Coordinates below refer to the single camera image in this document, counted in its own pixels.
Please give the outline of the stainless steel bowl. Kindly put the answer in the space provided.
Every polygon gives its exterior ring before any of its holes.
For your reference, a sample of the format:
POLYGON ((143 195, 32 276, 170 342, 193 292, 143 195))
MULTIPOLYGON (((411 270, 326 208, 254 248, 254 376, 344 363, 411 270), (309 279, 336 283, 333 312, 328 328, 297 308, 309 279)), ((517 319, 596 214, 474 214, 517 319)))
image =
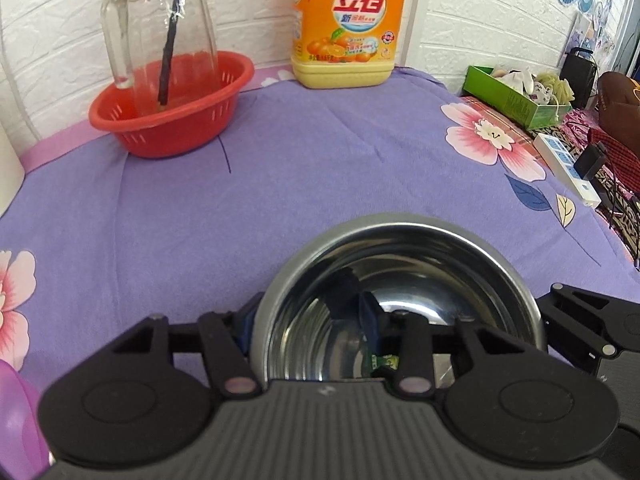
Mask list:
POLYGON ((369 376, 367 301, 436 326, 480 321, 547 348, 532 292, 495 247, 446 221, 388 212, 334 226, 282 266, 255 316, 250 365, 259 381, 369 376))

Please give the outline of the purple plastic bowl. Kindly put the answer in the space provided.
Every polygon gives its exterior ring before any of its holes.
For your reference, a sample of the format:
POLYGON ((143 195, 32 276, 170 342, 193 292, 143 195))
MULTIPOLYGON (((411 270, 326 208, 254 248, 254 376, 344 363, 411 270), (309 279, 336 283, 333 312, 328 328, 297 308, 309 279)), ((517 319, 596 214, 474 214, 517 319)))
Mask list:
POLYGON ((37 422, 37 390, 1 362, 1 469, 12 479, 35 479, 49 467, 49 449, 37 422))

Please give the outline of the red black woven cloth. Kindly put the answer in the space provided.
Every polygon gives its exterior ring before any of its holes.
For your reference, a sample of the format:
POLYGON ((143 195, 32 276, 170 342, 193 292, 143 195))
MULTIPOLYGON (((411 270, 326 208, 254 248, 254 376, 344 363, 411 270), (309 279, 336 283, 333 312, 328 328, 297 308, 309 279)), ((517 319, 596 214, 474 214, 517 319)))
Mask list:
POLYGON ((591 128, 588 139, 590 144, 602 143, 605 146, 606 156, 617 179, 627 190, 639 194, 639 159, 636 154, 599 128, 591 128))

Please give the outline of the purple floral tablecloth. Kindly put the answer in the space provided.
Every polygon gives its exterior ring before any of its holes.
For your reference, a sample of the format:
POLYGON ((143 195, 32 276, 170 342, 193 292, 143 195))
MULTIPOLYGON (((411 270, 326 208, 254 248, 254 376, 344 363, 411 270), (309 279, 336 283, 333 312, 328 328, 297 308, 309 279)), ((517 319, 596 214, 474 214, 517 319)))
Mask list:
POLYGON ((639 274, 591 208, 430 75, 377 87, 282 81, 221 137, 145 160, 111 136, 32 172, 1 221, 2 356, 38 389, 142 318, 234 310, 318 234, 378 212, 487 240, 535 295, 555 282, 637 300, 639 274))

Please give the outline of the white power strip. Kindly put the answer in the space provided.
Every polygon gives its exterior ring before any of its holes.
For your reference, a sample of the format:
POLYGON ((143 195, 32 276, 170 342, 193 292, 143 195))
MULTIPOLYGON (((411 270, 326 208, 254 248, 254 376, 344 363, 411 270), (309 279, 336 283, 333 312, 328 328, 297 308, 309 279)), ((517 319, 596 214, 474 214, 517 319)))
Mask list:
POLYGON ((579 177, 574 163, 575 159, 566 146, 555 136, 539 133, 533 146, 551 169, 552 174, 569 188, 585 205, 596 209, 601 199, 593 185, 579 177))

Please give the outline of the brown bag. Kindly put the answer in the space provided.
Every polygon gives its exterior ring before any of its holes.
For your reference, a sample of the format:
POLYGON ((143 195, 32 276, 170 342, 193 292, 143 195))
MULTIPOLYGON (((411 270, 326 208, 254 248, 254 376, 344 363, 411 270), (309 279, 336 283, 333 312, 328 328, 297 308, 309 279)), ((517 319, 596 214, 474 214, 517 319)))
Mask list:
POLYGON ((640 151, 639 83, 606 72, 598 80, 599 125, 636 156, 640 151))

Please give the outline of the white thermos jug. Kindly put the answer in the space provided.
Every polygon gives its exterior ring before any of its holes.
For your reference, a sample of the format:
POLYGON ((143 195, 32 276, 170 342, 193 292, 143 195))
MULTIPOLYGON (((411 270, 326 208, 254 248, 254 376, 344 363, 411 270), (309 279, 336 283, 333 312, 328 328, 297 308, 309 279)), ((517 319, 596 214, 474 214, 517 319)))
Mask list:
POLYGON ((20 192, 25 169, 16 154, 6 130, 0 130, 0 216, 3 216, 20 192))

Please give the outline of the black speaker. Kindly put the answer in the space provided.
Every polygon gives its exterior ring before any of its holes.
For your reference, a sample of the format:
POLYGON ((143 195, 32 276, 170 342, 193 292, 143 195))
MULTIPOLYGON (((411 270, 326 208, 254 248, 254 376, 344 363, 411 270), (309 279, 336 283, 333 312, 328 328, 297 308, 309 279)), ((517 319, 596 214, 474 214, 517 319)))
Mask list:
POLYGON ((586 107, 596 80, 598 66, 592 55, 593 50, 571 48, 560 71, 560 78, 568 82, 574 93, 574 99, 570 104, 575 110, 586 107))

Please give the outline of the green box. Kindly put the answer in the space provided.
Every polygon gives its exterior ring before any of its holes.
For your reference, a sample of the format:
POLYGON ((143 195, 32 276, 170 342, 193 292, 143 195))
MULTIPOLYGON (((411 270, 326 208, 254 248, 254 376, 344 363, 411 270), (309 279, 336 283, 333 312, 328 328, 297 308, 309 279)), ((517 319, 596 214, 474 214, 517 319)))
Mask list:
POLYGON ((463 92, 475 96, 526 130, 559 125, 573 110, 567 105, 538 105, 491 76, 491 67, 470 65, 466 71, 463 92))

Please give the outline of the red plastic basket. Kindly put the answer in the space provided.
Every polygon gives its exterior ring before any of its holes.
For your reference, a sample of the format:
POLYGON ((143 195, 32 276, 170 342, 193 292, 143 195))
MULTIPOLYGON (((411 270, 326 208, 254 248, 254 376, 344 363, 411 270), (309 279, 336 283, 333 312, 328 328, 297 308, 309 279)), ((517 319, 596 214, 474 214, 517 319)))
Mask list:
POLYGON ((255 73, 245 55, 220 51, 180 54, 171 62, 168 103, 152 82, 128 89, 110 84, 92 102, 89 122, 114 134, 141 158, 181 155, 214 140, 231 122, 241 90, 255 73))

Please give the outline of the black stirring stick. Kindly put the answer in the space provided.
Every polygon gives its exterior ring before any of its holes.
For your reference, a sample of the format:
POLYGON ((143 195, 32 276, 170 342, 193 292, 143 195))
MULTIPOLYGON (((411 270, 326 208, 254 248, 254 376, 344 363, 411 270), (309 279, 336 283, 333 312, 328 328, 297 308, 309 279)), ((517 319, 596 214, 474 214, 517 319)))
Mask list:
POLYGON ((171 60, 174 56, 178 21, 181 15, 181 0, 172 0, 169 12, 169 24, 166 41, 163 47, 162 67, 160 68, 160 82, 158 83, 157 101, 160 108, 168 103, 171 60))

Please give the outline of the glass pitcher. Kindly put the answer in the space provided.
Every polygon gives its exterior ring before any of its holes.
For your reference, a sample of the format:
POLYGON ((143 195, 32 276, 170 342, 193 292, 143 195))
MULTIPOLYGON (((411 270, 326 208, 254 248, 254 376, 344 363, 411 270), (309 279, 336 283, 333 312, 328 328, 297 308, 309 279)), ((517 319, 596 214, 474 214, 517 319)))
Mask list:
MULTIPOLYGON (((172 0, 103 0, 101 20, 116 88, 160 82, 172 0)), ((174 56, 218 56, 206 0, 181 0, 174 56)))

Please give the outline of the yellow dish soap bottle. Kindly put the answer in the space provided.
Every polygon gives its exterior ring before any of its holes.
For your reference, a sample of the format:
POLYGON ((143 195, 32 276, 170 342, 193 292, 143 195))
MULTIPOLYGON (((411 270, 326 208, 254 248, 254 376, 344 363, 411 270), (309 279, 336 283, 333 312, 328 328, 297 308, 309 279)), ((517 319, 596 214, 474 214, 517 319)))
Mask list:
POLYGON ((294 0, 291 63, 309 89, 382 84, 395 66, 405 0, 294 0))

